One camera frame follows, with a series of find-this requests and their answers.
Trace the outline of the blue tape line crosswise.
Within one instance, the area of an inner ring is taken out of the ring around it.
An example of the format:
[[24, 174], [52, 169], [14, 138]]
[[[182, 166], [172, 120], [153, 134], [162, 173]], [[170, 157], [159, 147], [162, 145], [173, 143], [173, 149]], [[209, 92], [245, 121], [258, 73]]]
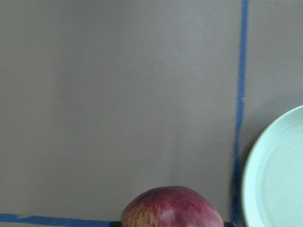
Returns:
[[84, 220], [74, 218], [53, 218], [42, 216], [21, 217], [17, 214], [0, 214], [0, 221], [6, 223], [22, 223], [58, 227], [113, 227], [110, 221]]

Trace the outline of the light green plate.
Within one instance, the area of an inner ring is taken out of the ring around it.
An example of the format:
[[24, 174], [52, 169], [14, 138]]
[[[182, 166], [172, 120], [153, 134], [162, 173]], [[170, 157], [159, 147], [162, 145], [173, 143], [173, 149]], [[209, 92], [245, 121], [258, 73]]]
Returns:
[[258, 137], [243, 171], [248, 227], [303, 225], [303, 108], [273, 121]]

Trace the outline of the red apple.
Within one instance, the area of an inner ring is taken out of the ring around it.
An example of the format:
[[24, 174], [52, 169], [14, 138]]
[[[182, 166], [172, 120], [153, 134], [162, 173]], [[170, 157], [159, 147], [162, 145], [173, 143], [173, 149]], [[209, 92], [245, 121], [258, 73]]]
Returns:
[[214, 206], [184, 186], [148, 190], [129, 203], [121, 215], [123, 227], [223, 227]]

